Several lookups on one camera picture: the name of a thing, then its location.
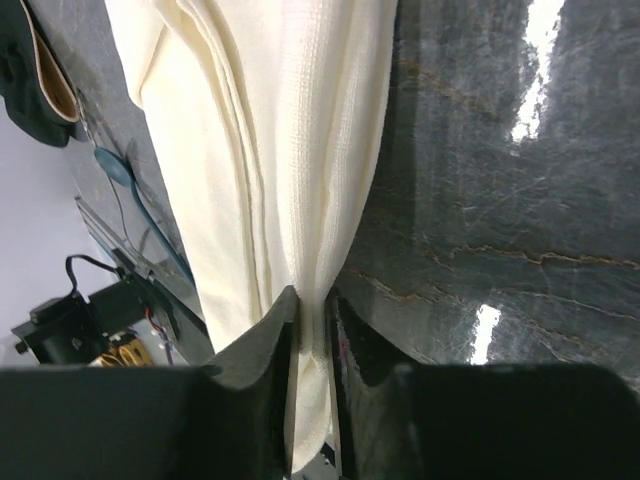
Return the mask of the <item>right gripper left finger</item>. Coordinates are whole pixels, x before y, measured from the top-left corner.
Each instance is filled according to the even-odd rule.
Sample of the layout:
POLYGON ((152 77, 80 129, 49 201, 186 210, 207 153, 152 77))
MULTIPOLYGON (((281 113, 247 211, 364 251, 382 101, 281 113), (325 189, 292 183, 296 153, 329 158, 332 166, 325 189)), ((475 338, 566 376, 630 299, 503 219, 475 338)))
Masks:
POLYGON ((5 479, 285 479, 299 298, 197 367, 1 373, 5 479))

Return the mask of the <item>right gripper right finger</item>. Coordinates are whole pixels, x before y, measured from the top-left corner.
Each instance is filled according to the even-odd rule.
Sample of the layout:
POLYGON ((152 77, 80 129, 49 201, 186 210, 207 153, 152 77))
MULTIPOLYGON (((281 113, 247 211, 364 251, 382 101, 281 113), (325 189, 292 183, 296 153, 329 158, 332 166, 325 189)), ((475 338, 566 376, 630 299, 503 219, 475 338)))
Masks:
POLYGON ((427 365, 326 303, 342 479, 635 479, 639 402, 585 364, 427 365))

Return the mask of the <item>white cloth napkin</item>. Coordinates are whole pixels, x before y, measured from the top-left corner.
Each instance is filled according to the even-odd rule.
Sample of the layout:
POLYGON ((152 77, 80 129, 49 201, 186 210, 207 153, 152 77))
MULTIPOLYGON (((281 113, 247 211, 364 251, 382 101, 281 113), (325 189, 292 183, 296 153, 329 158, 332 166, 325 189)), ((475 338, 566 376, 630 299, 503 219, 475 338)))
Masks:
POLYGON ((292 468, 332 431, 324 302, 374 177, 389 94, 393 1, 109 1, 221 351, 281 291, 301 302, 292 468))

